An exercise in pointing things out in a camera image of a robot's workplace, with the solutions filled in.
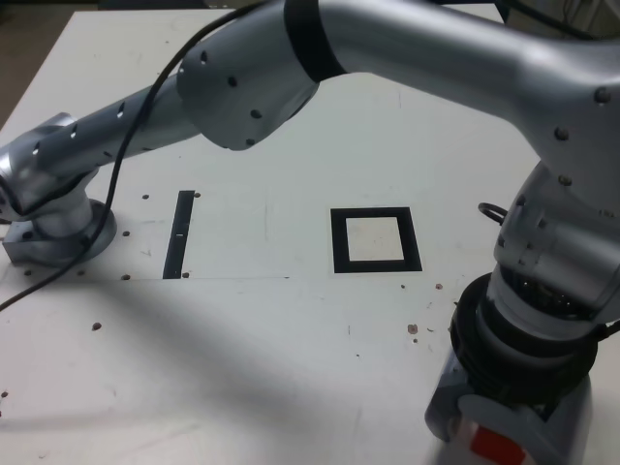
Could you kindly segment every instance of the tabletop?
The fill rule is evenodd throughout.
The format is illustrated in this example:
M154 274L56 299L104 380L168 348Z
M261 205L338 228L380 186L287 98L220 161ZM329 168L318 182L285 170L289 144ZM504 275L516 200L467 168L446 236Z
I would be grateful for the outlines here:
M222 14L75 14L0 145L150 85ZM508 123L370 75L322 83L245 152L197 137L127 160L110 247L0 314L0 462L464 463L424 410L454 303L495 265L477 205L508 206L537 160ZM187 277L164 280L180 191L195 192ZM393 207L411 212L421 271L335 272L332 211ZM362 260L402 253L389 218L346 230ZM47 272L1 252L0 298ZM605 341L591 372L586 463L620 452L618 348Z

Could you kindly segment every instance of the red part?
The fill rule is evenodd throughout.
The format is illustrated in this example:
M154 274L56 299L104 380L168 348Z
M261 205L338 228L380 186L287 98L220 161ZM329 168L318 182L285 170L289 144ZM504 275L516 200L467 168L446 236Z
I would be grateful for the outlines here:
M470 450L498 465L521 465L525 450L512 440L479 426Z

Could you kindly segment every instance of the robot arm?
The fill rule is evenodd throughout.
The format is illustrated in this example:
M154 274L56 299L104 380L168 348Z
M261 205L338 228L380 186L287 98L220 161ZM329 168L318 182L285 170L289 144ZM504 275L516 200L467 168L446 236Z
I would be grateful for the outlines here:
M456 403L472 394L544 406L540 440L526 441L554 457L541 463L564 463L566 444L579 443L576 428L546 428L569 424L558 412L580 415L571 406L582 403L564 399L577 395L594 362L593 334L620 317L619 52L614 42L537 39L413 0L277 0L187 53L127 156L198 133L247 149L295 116L322 80L347 73L372 73L510 121L542 162L504 221L495 271L457 307L458 360L450 360L427 422L447 439ZM14 262L60 265L79 252L101 216L84 187L113 162L147 90L77 122L59 115L0 149L0 217L13 221L4 246ZM114 232L112 217L90 256ZM464 378L456 373L463 367ZM545 389L532 390L532 379ZM539 417L505 410L480 422L510 436Z

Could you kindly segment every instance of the black square frame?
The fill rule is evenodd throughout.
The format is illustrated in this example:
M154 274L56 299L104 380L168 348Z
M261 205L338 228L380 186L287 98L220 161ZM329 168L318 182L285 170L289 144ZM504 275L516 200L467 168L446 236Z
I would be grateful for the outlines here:
M396 218L404 260L352 262L349 256L347 218ZM392 273L422 271L411 210L403 207L332 208L331 245L335 273Z

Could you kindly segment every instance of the black cable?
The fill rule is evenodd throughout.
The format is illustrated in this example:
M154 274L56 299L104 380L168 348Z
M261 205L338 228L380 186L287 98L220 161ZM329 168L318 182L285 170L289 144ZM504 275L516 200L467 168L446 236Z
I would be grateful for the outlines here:
M534 19L545 26L556 29L564 34L575 37L576 39L580 39L582 41L596 41L598 39L587 32L580 31L579 29L576 29L569 24L565 24L554 17L544 15L538 10L519 2L518 0L497 0L497 3L513 10L517 10L521 14Z
M166 81L166 79L168 78L168 76L170 75L172 70L174 69L174 67L176 67L176 65L178 65L181 62L181 60L187 54L187 52L193 46L195 46L198 42L200 42L205 36L207 36L208 34L212 33L216 29L219 29L220 27L224 26L225 24L231 22L232 20L237 19L238 17L244 16L244 15L247 15L248 13L250 13L253 10L255 10L256 8L258 8L262 4L263 4L263 2L258 2L258 3L255 3L253 5L248 5L246 7L242 7L242 8L239 8L238 10L230 12L227 15L224 15L222 17L217 18L216 20L214 20L214 21L210 22L209 24L207 24L206 26L204 26L203 29L201 29L199 32L197 32L176 53L176 55L172 58L170 63L168 65L166 65L166 68L164 68L162 73L157 77L157 79L155 79L155 82L153 83L153 85L149 89L148 93L146 94L146 97L144 97L144 101L142 102L142 105L139 108L139 111L138 111L138 114L136 115L136 118L134 118L134 121L132 122L129 130L127 131L127 134L125 135L125 138L123 139L123 141L120 144L120 147L118 149L118 154L116 155L116 160L114 161L114 168L112 169L112 174L111 174L111 177L109 179L109 188L108 188L108 197L106 198L106 206L105 206L104 211L102 213L101 220L99 221L99 224L97 225L97 229L95 230L93 235L90 237L88 242L84 244L84 248L82 249L82 251L79 252L65 266L63 266L62 268L60 268L56 272L50 274L47 278L41 280L37 284L29 287L28 289L22 291L21 293L16 294L13 297L9 298L8 300L5 300L4 302L2 302L0 304L0 312L2 310L5 310L6 308L10 307L11 305L16 303L17 301L23 299L27 295L31 295L32 293L38 291L40 288L48 285L49 283L52 283L53 281L55 281L58 278L60 278L65 273L67 273L67 271L69 271L74 265L78 264L83 259L83 257L88 253L88 251L92 247L92 244L101 235L101 233L104 230L104 227L106 225L106 221L108 220L109 213L110 213L111 207L112 207L112 201L114 200L114 193L116 191L116 184L118 182L118 175L120 173L120 167L121 167L121 164L123 163L123 158L125 157L125 152L127 151L127 147L129 146L129 143L131 142L132 138L134 137L134 134L136 133L136 131L140 127L140 124L142 124L142 122L145 121L146 117L148 116L148 114L149 114L149 112L151 110L151 105L153 104L153 102L155 100L155 97L157 96L157 93L159 92L159 89L162 87L162 85L164 84L164 82Z
M487 218L490 218L500 226L504 224L504 219L508 215L508 211L501 206L494 205L493 203L479 203L478 210Z

